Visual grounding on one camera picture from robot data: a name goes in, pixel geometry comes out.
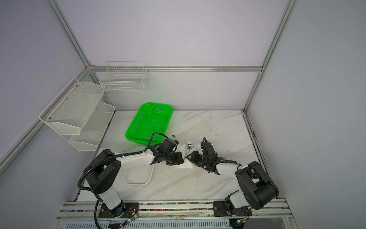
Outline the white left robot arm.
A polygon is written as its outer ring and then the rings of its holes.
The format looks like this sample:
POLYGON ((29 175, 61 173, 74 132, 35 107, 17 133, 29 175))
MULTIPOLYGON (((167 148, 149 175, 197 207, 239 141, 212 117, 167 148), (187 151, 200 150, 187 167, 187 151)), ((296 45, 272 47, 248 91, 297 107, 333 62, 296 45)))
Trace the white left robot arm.
POLYGON ((179 142, 166 138, 162 143, 147 146, 143 150, 116 154, 110 149, 103 150, 84 169, 77 182, 79 190, 91 192, 102 205, 100 216, 105 218, 130 218, 138 211, 138 204, 128 205, 115 188, 115 181, 121 170, 138 166, 150 166, 165 162, 168 166, 184 163, 179 142))

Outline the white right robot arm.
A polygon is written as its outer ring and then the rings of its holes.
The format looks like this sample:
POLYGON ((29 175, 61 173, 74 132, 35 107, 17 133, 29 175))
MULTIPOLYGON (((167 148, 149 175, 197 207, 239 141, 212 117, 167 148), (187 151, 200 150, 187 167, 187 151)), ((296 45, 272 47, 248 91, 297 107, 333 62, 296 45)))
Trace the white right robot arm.
POLYGON ((219 157, 212 144, 203 138, 202 153, 194 151, 187 159, 208 173, 215 173, 236 179, 239 190, 229 194, 224 201, 213 202, 214 215, 246 216, 252 215, 252 209, 260 210, 279 195, 279 189, 268 173, 256 161, 246 166, 219 157))

